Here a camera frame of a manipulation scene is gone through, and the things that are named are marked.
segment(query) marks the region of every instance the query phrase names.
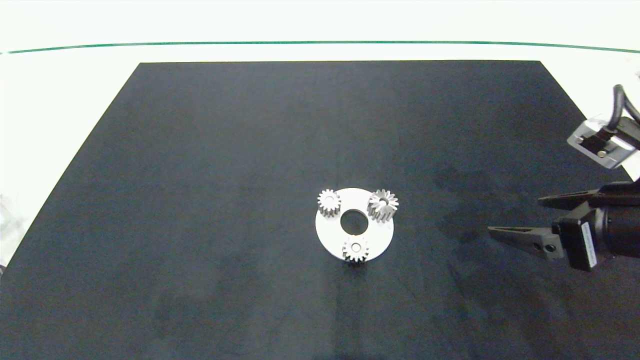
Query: circular plate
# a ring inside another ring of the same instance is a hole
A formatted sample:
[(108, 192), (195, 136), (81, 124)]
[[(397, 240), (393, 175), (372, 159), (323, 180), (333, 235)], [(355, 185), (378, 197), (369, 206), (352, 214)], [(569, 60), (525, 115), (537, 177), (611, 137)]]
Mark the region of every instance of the circular plate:
[[(342, 257), (342, 246), (349, 237), (357, 236), (366, 241), (369, 246), (369, 256), (366, 261), (375, 259), (380, 256), (389, 244), (394, 235), (394, 219), (391, 218), (386, 222), (377, 222), (372, 220), (367, 214), (367, 205), (371, 192), (359, 188), (346, 188), (336, 191), (340, 195), (342, 204), (340, 205), (340, 213), (334, 217), (325, 217), (316, 211), (316, 232), (320, 242), (331, 255), (344, 260)], [(343, 230), (340, 224), (340, 218), (349, 210), (361, 212), (369, 221), (367, 230), (360, 235), (351, 235)]]

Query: green line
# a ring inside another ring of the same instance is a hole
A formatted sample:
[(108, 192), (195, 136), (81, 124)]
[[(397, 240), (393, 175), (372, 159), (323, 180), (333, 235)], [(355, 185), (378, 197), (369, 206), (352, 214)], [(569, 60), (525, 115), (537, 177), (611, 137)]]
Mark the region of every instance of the green line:
[(564, 45), (564, 44), (544, 44), (537, 42), (510, 42), (510, 41), (421, 41), (421, 40), (336, 40), (336, 41), (185, 41), (185, 42), (126, 42), (115, 44), (89, 44), (89, 45), (72, 45), (43, 47), (41, 49), (26, 49), (7, 51), (7, 54), (34, 53), (36, 51), (52, 51), (66, 49), (82, 49), (86, 47), (116, 47), (116, 46), (146, 46), (146, 45), (294, 45), (294, 44), (472, 44), (472, 45), (524, 45), (524, 46), (546, 46), (546, 47), (564, 47), (569, 49), (586, 49), (600, 51), (616, 51), (619, 53), (640, 54), (640, 50), (634, 49), (616, 49), (613, 47), (583, 46), (583, 45)]

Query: gear hole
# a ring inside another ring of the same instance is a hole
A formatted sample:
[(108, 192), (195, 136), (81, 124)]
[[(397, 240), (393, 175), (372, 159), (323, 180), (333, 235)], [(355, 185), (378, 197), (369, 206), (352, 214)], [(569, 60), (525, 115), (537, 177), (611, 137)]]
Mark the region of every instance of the gear hole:
[(369, 227), (369, 219), (360, 210), (347, 210), (340, 217), (340, 225), (349, 235), (360, 235)]

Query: black mat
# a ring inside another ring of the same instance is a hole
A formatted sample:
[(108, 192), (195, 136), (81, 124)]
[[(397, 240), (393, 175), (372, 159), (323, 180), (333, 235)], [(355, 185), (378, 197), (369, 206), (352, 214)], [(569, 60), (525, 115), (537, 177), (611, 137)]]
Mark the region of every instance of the black mat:
[[(632, 359), (640, 261), (587, 274), (488, 238), (623, 180), (534, 61), (141, 64), (6, 269), (3, 359)], [(400, 199), (360, 268), (325, 188)]]

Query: metal gear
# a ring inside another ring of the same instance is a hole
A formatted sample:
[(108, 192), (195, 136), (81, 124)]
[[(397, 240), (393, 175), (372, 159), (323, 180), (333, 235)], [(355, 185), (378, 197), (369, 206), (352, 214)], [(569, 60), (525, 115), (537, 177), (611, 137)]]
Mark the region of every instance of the metal gear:
[(340, 213), (340, 195), (333, 190), (324, 190), (318, 195), (318, 210), (326, 217)]
[(363, 263), (369, 257), (369, 244), (361, 236), (350, 236), (342, 245), (342, 258), (350, 263)]
[(398, 210), (398, 199), (394, 193), (385, 189), (371, 193), (367, 211), (373, 220), (386, 222), (394, 217), (396, 210)]

